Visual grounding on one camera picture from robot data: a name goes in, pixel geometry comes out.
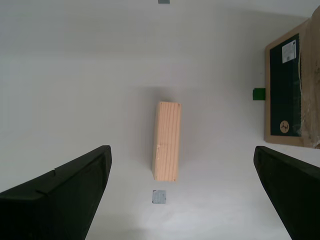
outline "wooden block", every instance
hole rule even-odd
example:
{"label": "wooden block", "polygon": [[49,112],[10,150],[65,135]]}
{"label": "wooden block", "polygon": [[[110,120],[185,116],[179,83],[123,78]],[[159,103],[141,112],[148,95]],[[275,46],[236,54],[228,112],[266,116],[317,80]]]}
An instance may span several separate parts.
{"label": "wooden block", "polygon": [[159,102],[154,127],[152,173],[157,181],[178,178],[181,104]]}

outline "small metal plate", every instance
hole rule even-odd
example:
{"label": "small metal plate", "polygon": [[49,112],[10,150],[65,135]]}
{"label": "small metal plate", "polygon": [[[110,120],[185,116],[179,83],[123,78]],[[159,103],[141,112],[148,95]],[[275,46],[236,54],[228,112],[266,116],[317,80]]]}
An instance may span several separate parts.
{"label": "small metal plate", "polygon": [[158,0],[159,4],[170,4],[170,0]]}
{"label": "small metal plate", "polygon": [[166,204],[167,193],[164,190],[153,190],[152,203],[153,204]]}

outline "black label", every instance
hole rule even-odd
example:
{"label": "black label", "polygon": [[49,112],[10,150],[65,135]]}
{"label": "black label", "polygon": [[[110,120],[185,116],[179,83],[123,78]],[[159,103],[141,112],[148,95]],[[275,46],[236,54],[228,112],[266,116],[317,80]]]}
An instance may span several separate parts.
{"label": "black label", "polygon": [[[294,48],[295,58],[288,54]],[[299,34],[270,50],[270,130],[274,136],[301,136],[299,52]]]}

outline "printed logo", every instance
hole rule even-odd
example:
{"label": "printed logo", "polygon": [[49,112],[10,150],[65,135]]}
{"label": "printed logo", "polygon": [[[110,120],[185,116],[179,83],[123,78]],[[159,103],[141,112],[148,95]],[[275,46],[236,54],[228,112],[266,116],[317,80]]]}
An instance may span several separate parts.
{"label": "printed logo", "polygon": [[280,130],[283,134],[286,134],[289,131],[289,123],[287,121],[282,121],[280,123]]}

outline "brown cardboard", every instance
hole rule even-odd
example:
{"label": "brown cardboard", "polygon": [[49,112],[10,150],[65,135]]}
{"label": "brown cardboard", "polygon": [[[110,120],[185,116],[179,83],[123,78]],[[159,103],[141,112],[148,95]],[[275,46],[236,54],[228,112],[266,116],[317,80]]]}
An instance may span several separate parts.
{"label": "brown cardboard", "polygon": [[[301,64],[301,136],[271,135],[271,71],[270,50],[299,34]],[[316,148],[320,143],[320,7],[301,25],[292,29],[265,48],[265,135],[264,140]]]}

